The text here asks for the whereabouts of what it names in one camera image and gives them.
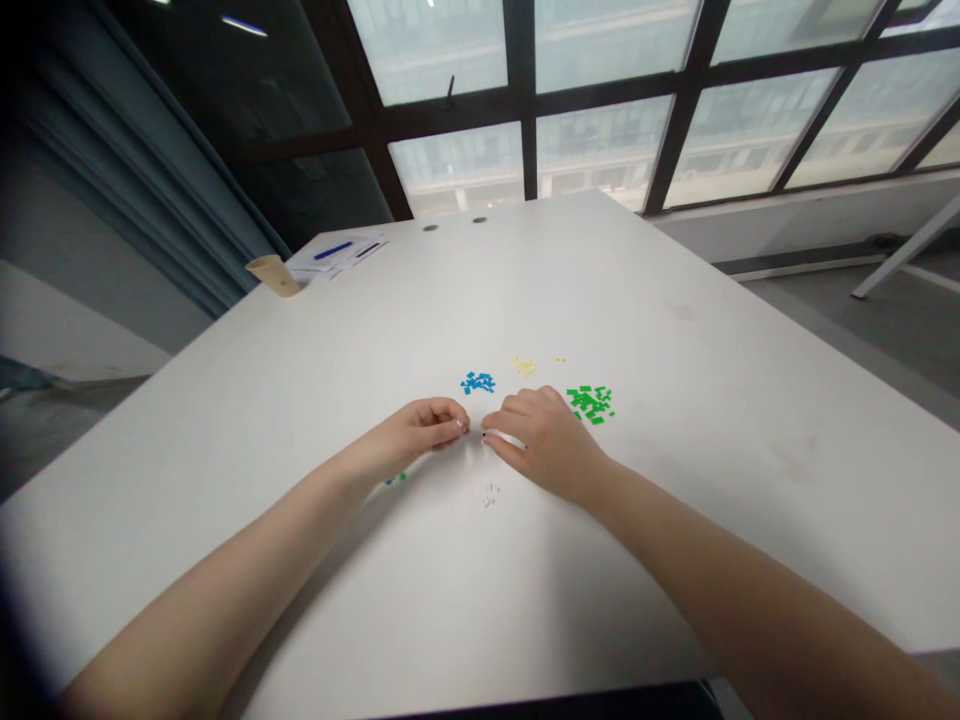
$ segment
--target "curtain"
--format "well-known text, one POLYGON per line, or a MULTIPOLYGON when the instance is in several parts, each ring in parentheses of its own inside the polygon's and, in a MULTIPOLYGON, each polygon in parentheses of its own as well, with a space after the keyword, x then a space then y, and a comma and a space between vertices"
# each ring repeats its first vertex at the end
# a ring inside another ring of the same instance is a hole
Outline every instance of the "curtain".
POLYGON ((28 150, 187 297, 217 318, 290 252, 96 2, 66 3, 18 108, 28 150))

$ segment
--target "table surface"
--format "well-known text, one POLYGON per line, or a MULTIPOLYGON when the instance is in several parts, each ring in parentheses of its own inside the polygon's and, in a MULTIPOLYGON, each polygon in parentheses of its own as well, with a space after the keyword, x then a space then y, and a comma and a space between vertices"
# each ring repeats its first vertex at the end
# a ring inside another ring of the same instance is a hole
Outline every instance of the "table surface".
MULTIPOLYGON (((449 395, 479 427, 546 383, 612 388, 608 452, 908 651, 960 646, 960 435, 600 193, 487 217, 383 226, 331 283, 257 288, 6 503, 58 686, 403 403, 449 395), (470 371, 496 391, 464 396, 470 371)), ((339 720, 715 672, 625 550, 474 435, 375 493, 237 702, 339 720)))

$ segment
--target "gray floor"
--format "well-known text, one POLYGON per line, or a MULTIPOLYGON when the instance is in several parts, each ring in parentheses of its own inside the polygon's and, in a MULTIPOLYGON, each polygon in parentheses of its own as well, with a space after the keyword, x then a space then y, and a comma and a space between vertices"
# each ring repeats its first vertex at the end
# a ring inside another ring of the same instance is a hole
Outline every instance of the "gray floor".
POLYGON ((15 392, 0 402, 0 502, 43 470, 143 383, 15 392))
MULTIPOLYGON (((960 280, 960 254, 919 265, 960 280)), ((960 431, 960 296, 898 274, 866 301, 850 291, 874 268, 757 280, 744 287, 960 431)), ((0 403, 0 501, 93 427, 138 383, 80 392, 35 390, 0 403)), ((960 693, 960 653, 922 658, 960 693)), ((749 712, 723 680, 711 683, 728 720, 749 712)))

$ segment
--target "paper cup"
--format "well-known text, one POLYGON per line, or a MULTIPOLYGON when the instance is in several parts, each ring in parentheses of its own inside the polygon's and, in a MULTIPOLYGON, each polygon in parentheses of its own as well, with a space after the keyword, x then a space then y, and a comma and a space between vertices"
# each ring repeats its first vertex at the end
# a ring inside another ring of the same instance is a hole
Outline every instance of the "paper cup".
POLYGON ((280 297, 290 297, 300 292, 300 286, 279 255, 264 255, 251 260, 247 263, 247 270, 280 297))

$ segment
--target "wall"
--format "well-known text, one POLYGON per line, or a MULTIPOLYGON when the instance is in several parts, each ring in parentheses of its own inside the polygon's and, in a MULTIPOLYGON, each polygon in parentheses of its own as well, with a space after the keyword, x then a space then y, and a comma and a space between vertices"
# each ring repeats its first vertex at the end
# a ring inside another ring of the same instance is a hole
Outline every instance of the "wall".
POLYGON ((654 225, 708 262, 911 235, 960 193, 960 170, 680 211, 654 225))
POLYGON ((0 355, 68 380, 152 375, 169 353, 0 260, 0 355))
POLYGON ((0 258, 172 354, 209 327, 203 311, 25 151, 10 152, 5 171, 0 258))
POLYGON ((21 148, 5 150, 0 354, 68 380, 134 377, 155 372, 209 327, 203 311, 43 166, 21 148), (65 329, 64 317, 83 332, 65 329))

